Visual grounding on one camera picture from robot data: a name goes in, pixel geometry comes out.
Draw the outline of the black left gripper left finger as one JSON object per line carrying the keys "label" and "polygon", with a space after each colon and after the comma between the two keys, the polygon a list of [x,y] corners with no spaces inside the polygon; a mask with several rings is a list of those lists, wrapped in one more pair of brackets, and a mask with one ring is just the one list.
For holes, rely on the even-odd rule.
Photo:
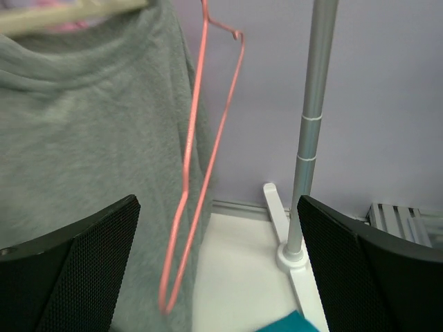
{"label": "black left gripper left finger", "polygon": [[108,331],[141,205],[131,194],[1,250],[1,330]]}

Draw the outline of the silver clothes rack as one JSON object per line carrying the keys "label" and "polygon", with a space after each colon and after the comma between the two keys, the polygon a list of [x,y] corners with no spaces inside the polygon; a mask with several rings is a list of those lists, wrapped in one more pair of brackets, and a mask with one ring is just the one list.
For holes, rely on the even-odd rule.
{"label": "silver clothes rack", "polygon": [[273,183],[263,186],[267,210],[278,241],[276,264],[289,278],[298,309],[319,331],[328,330],[327,320],[303,239],[297,204],[302,195],[311,192],[337,8],[337,0],[315,0],[313,4],[290,212],[285,212]]}

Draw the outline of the grey t shirt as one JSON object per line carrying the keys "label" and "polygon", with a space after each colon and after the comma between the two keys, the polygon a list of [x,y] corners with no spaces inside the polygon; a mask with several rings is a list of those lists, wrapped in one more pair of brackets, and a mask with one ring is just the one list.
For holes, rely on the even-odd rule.
{"label": "grey t shirt", "polygon": [[158,307],[195,80],[174,6],[84,30],[1,38],[1,246],[83,219],[134,194],[141,213],[112,326],[191,331],[201,209],[177,302]]}

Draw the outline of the pink t shirt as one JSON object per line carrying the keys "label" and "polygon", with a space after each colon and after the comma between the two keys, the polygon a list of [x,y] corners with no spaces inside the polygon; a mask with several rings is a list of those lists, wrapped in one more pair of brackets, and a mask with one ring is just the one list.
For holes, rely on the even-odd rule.
{"label": "pink t shirt", "polygon": [[[59,1],[59,0],[36,0],[35,5],[37,7],[61,7],[69,3],[69,1]],[[46,28],[55,32],[66,32],[81,30],[83,28],[88,28],[91,24],[88,21],[72,21],[64,22],[58,25],[46,25]]]}

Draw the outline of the teal t shirt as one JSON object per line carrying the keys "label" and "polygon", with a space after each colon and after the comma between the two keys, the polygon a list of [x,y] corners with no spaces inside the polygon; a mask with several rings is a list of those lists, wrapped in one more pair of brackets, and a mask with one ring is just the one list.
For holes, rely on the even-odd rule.
{"label": "teal t shirt", "polygon": [[260,329],[257,332],[318,332],[318,329],[298,311],[293,311]]}

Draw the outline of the wooden hanger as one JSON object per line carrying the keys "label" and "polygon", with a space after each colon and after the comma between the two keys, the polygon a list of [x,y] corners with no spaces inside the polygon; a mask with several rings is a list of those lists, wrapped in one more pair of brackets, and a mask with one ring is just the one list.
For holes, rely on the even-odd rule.
{"label": "wooden hanger", "polygon": [[17,36],[90,18],[144,8],[145,0],[76,1],[56,6],[13,8],[1,12],[1,34]]}

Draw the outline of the aluminium frame rail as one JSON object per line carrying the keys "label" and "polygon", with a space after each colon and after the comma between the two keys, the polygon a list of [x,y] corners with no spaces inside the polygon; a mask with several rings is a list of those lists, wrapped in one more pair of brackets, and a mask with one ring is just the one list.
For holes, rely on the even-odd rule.
{"label": "aluminium frame rail", "polygon": [[[270,221],[268,207],[215,201],[213,212],[248,219]],[[442,250],[442,213],[387,204],[371,205],[360,221],[408,241]]]}

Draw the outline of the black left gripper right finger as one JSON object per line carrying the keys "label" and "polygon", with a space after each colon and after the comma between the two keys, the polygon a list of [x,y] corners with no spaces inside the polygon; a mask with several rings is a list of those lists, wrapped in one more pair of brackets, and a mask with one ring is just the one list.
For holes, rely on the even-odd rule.
{"label": "black left gripper right finger", "polygon": [[442,330],[442,251],[310,196],[297,209],[330,331]]}

